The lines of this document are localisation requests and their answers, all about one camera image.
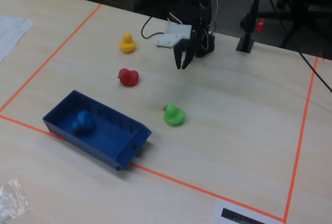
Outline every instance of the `rubber duck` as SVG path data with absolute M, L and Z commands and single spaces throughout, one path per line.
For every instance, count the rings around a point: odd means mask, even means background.
M 88 111 L 80 111 L 77 120 L 72 123 L 75 133 L 89 133 L 94 129 L 92 114 Z
M 139 81 L 139 73 L 135 70 L 131 71 L 123 68 L 119 71 L 118 78 L 120 79 L 122 85 L 126 87 L 133 87 Z
M 133 40 L 131 34 L 124 33 L 120 42 L 120 49 L 125 53 L 130 53 L 135 49 L 136 42 Z
M 163 108 L 164 120 L 167 124 L 182 124 L 185 119 L 185 113 L 174 104 L 169 104 Z

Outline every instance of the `blue plastic tray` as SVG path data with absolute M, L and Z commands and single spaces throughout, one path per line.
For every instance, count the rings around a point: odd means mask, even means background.
M 91 112 L 95 128 L 89 134 L 75 134 L 72 123 L 83 110 Z M 143 124 L 75 90 L 43 121 L 50 132 L 116 170 L 126 167 L 151 135 Z

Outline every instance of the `blue rubber duck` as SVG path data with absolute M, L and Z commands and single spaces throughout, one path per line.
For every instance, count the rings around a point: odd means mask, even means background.
M 94 129 L 92 114 L 88 111 L 81 111 L 77 115 L 77 120 L 72 123 L 75 133 L 90 133 Z

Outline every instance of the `green rubber duck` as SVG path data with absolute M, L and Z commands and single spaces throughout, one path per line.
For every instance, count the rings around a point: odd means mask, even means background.
M 164 120 L 167 124 L 182 124 L 185 119 L 185 113 L 174 104 L 169 104 L 163 108 Z

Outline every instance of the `orange tape line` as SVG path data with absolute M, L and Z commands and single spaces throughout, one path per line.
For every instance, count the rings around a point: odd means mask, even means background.
M 34 72 L 34 74 L 20 87 L 19 90 L 0 108 L 0 113 L 9 105 L 9 103 L 25 88 L 25 86 L 39 73 L 40 70 L 59 52 L 59 50 L 79 31 L 80 28 L 100 9 L 102 5 L 98 7 L 77 27 L 77 29 L 60 45 L 59 48 Z
M 316 57 L 315 64 L 313 66 L 313 68 L 315 70 L 317 68 L 317 63 L 318 63 L 318 57 Z M 305 110 L 303 112 L 303 118 L 302 118 L 302 125 L 301 125 L 299 143 L 297 144 L 297 150 L 296 150 L 296 156 L 295 156 L 295 162 L 294 162 L 292 180 L 290 181 L 290 187 L 289 187 L 289 192 L 288 192 L 288 197 L 287 197 L 286 210 L 285 210 L 284 219 L 283 219 L 284 223 L 287 222 L 288 212 L 289 212 L 289 206 L 291 205 L 291 199 L 292 199 L 292 194 L 293 194 L 293 189 L 294 189 L 294 184 L 295 184 L 296 171 L 297 171 L 297 165 L 299 163 L 299 157 L 300 157 L 300 152 L 301 152 L 303 133 L 305 132 L 308 107 L 309 107 L 311 90 L 312 90 L 312 85 L 313 85 L 314 79 L 315 79 L 315 73 L 312 72 L 311 73 L 310 85 L 309 85 L 309 89 L 308 89 L 308 95 L 307 95 L 306 105 L 305 105 Z
M 35 130 L 35 131 L 37 131 L 37 132 L 44 133 L 44 134 L 49 135 L 49 136 L 51 136 L 51 137 L 56 137 L 56 138 L 58 138 L 58 139 L 62 139 L 62 140 L 64 140 L 63 138 L 61 138 L 61 137 L 59 137 L 59 136 L 57 136 L 57 135 L 55 135 L 55 134 L 53 134 L 53 133 L 50 133 L 50 132 L 44 131 L 44 130 L 39 129 L 39 128 L 36 128 L 36 127 L 33 127 L 32 125 L 25 124 L 25 123 L 20 122 L 20 121 L 18 121 L 18 120 L 14 120 L 14 119 L 8 118 L 8 117 L 3 116 L 3 115 L 0 115 L 0 118 L 5 119 L 5 120 L 8 120 L 8 121 L 11 121 L 11 122 L 16 123 L 16 124 L 20 124 L 20 125 L 22 125 L 22 126 L 24 126 L 24 127 L 28 127 L 28 128 L 30 128 L 30 129 L 32 129 L 32 130 Z
M 34 130 L 34 131 L 44 133 L 44 134 L 46 134 L 46 135 L 48 135 L 48 136 L 56 137 L 56 138 L 58 138 L 58 139 L 61 139 L 61 140 L 65 141 L 63 138 L 61 138 L 61 137 L 59 137 L 59 136 L 57 136 L 57 135 L 55 135 L 55 134 L 53 134 L 53 133 L 50 133 L 50 132 L 44 131 L 44 130 L 39 129 L 39 128 L 36 128 L 36 127 L 33 127 L 33 126 L 29 125 L 29 124 L 25 124 L 25 123 L 23 123 L 23 122 L 20 122 L 20 121 L 17 121 L 17 120 L 14 120 L 14 119 L 8 118 L 8 117 L 3 116 L 3 115 L 0 115 L 0 118 L 5 119 L 5 120 L 8 120 L 8 121 L 11 121 L 11 122 L 16 123 L 16 124 L 19 124 L 19 125 L 22 125 L 22 126 L 24 126 L 24 127 L 30 128 L 30 129 L 32 129 L 32 130 Z M 130 164 L 131 166 L 136 167 L 136 168 L 138 168 L 138 169 L 141 169 L 141 170 L 143 170 L 143 171 L 147 171 L 147 172 L 149 172 L 149 173 L 152 173 L 152 174 L 154 174 L 154 175 L 160 176 L 160 177 L 162 177 L 162 178 L 165 178 L 165 179 L 167 179 L 167 180 L 173 181 L 173 182 L 175 182 L 175 183 L 181 184 L 181 185 L 186 186 L 186 187 L 188 187 L 188 188 L 191 188 L 191 189 L 194 189 L 194 190 L 200 191 L 200 192 L 202 192 L 202 193 L 209 194 L 209 195 L 211 195 L 211 196 L 213 196 L 213 197 L 217 197 L 217 198 L 219 198 L 219 199 L 222 199 L 222 200 L 225 200 L 225 201 L 228 201 L 228 202 L 234 203 L 234 204 L 236 204 L 236 205 L 238 205 L 238 206 L 245 207 L 245 208 L 247 208 L 247 209 L 250 209 L 250 210 L 252 210 L 252 211 L 255 211 L 255 212 L 257 212 L 257 213 L 260 213 L 260 214 L 262 214 L 262 215 L 268 216 L 268 217 L 270 217 L 270 218 L 272 218 L 272 219 L 279 220 L 279 221 L 282 221 L 282 220 L 283 220 L 283 219 L 280 218 L 280 217 L 277 217 L 277 216 L 271 215 L 271 214 L 269 214 L 269 213 L 267 213 L 267 212 L 264 212 L 264 211 L 262 211 L 262 210 L 259 210 L 259 209 L 257 209 L 257 208 L 250 207 L 250 206 L 245 205 L 245 204 L 243 204 L 243 203 L 241 203 L 241 202 L 237 202 L 237 201 L 235 201 L 235 200 L 232 200 L 232 199 L 229 199 L 229 198 L 223 197 L 223 196 L 221 196 L 221 195 L 219 195 L 219 194 L 215 194 L 215 193 L 210 192 L 210 191 L 207 191 L 207 190 L 205 190 L 205 189 L 201 189 L 201 188 L 196 187 L 196 186 L 194 186 L 194 185 L 191 185 L 191 184 L 185 183 L 185 182 L 183 182 L 183 181 L 177 180 L 177 179 L 175 179 L 175 178 L 173 178 L 173 177 L 166 176 L 166 175 L 161 174 L 161 173 L 159 173 L 159 172 L 156 172 L 156 171 L 150 170 L 150 169 L 148 169 L 148 168 L 146 168 L 146 167 L 143 167 L 143 166 L 140 166 L 140 165 L 138 165 L 138 164 L 135 164 L 135 163 L 132 163 L 132 162 L 130 162 L 129 164 Z
M 272 218 L 272 219 L 275 219 L 275 220 L 278 220 L 278 221 L 283 221 L 283 219 L 280 218 L 280 217 L 277 217 L 277 216 L 271 215 L 271 214 L 269 214 L 269 213 L 267 213 L 267 212 L 264 212 L 264 211 L 262 211 L 262 210 L 259 210 L 259 209 L 257 209 L 257 208 L 254 208 L 254 207 L 250 207 L 250 206 L 248 206 L 248 205 L 246 205 L 246 204 L 243 204 L 243 203 L 241 203 L 241 202 L 238 202 L 238 201 L 235 201 L 235 200 L 229 199 L 229 198 L 224 197 L 224 196 L 222 196 L 222 195 L 219 195 L 219 194 L 216 194 L 216 193 L 213 193 L 213 192 L 207 191 L 207 190 L 205 190 L 205 189 L 202 189 L 202 188 L 196 187 L 196 186 L 194 186 L 194 185 L 191 185 L 191 184 L 185 183 L 184 181 L 177 180 L 177 179 L 175 179 L 175 178 L 173 178 L 173 177 L 166 176 L 166 175 L 164 175 L 164 174 L 161 174 L 161 173 L 159 173 L 159 172 L 156 172 L 156 171 L 150 170 L 150 169 L 148 169 L 148 168 L 146 168 L 146 167 L 143 167 L 143 166 L 141 166 L 141 165 L 138 165 L 138 164 L 135 164 L 135 163 L 132 163 L 132 162 L 130 162 L 129 164 L 130 164 L 131 166 L 133 166 L 133 167 L 136 167 L 136 168 L 141 169 L 141 170 L 143 170 L 143 171 L 147 171 L 147 172 L 149 172 L 149 173 L 152 173 L 152 174 L 154 174 L 154 175 L 156 175 L 156 176 L 160 176 L 160 177 L 165 178 L 165 179 L 167 179 L 167 180 L 173 181 L 173 182 L 175 182 L 175 183 L 177 183 L 177 184 L 181 184 L 181 185 L 186 186 L 186 187 L 188 187 L 188 188 L 191 188 L 191 189 L 194 189 L 194 190 L 200 191 L 200 192 L 205 193 L 205 194 L 209 194 L 209 195 L 211 195 L 211 196 L 213 196 L 213 197 L 216 197 L 216 198 L 219 198 L 219 199 L 222 199 L 222 200 L 225 200 L 225 201 L 231 202 L 231 203 L 236 204 L 236 205 L 238 205 L 238 206 L 245 207 L 245 208 L 247 208 L 247 209 L 250 209 L 250 210 L 252 210 L 252 211 L 255 211 L 255 212 L 257 212 L 257 213 L 260 213 L 260 214 L 262 214 L 262 215 L 268 216 L 268 217 L 270 217 L 270 218 Z

